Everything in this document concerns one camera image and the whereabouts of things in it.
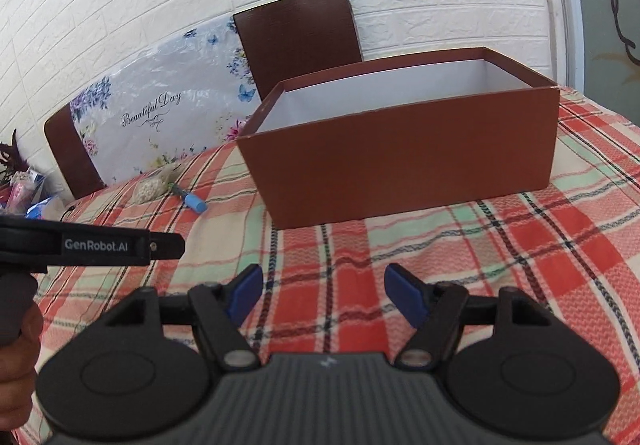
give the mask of plaid tablecloth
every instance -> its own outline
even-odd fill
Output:
[[[200,217],[175,197],[129,205],[136,181],[77,203],[66,220],[180,232],[187,251],[180,262],[148,268],[50,269],[37,296],[46,321],[40,364],[140,285],[185,292],[250,263],[262,265],[266,289],[242,331],[263,360],[279,350],[394,357],[412,334],[383,288],[385,266],[396,261],[424,281],[458,281],[472,294],[516,285],[551,309],[620,375],[608,436],[640,443],[639,176],[639,128],[564,90],[552,183],[544,190],[278,232],[228,144],[185,164],[180,184],[209,206]],[[489,331],[468,331],[463,344]],[[193,345],[188,329],[166,333]],[[48,432],[36,407],[17,434],[22,444],[36,444]]]

